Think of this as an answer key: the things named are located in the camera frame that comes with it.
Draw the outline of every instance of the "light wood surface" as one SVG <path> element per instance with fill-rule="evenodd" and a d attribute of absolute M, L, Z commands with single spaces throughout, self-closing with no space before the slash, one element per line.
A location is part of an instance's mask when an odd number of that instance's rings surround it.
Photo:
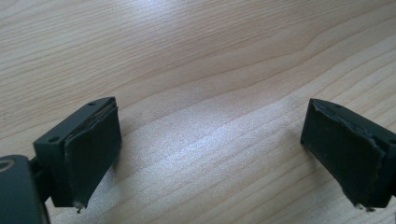
<path fill-rule="evenodd" d="M 119 162 L 52 223 L 394 223 L 299 137 L 311 97 L 396 132 L 395 86 L 391 0 L 0 1 L 0 156 L 120 106 Z"/>

